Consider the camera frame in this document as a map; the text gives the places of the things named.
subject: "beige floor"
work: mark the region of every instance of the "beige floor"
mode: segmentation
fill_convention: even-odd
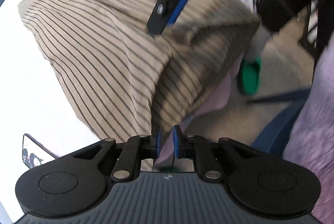
[[[261,56],[261,86],[256,97],[308,87],[311,84],[313,59],[297,44],[303,22],[291,21],[278,36],[267,43]],[[217,141],[220,137],[231,137],[251,144],[285,104],[249,105],[246,103],[247,99],[238,92],[236,81],[233,81],[227,107],[223,111],[199,117],[192,122],[186,133],[200,134],[212,141]]]

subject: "smartphone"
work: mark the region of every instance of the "smartphone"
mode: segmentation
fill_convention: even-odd
[[[28,168],[40,166],[58,158],[31,135],[24,134],[22,142],[22,161]]]

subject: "white table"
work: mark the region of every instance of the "white table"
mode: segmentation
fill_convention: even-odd
[[[17,6],[0,7],[0,200],[12,221],[23,212],[15,184],[28,170],[21,159],[22,137],[31,134],[58,156],[98,141],[76,118],[61,86],[22,24]],[[253,10],[253,0],[242,0]]]

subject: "striped fabric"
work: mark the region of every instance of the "striped fabric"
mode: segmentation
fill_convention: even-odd
[[[190,0],[152,38],[155,0],[24,0],[19,12],[72,108],[100,138],[164,132],[196,110],[259,20],[239,0]]]

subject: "metal screw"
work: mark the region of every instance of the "metal screw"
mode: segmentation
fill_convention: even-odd
[[[117,179],[126,179],[130,176],[130,172],[127,170],[117,170],[114,172],[114,177]]]
[[[160,4],[160,5],[158,6],[158,9],[157,9],[157,13],[158,13],[158,15],[161,15],[162,12],[163,12],[163,10],[164,10],[164,6],[163,6],[162,4]]]
[[[208,179],[216,180],[216,179],[219,179],[221,177],[221,173],[219,171],[216,171],[216,170],[210,170],[210,171],[207,171],[205,173],[205,176]]]

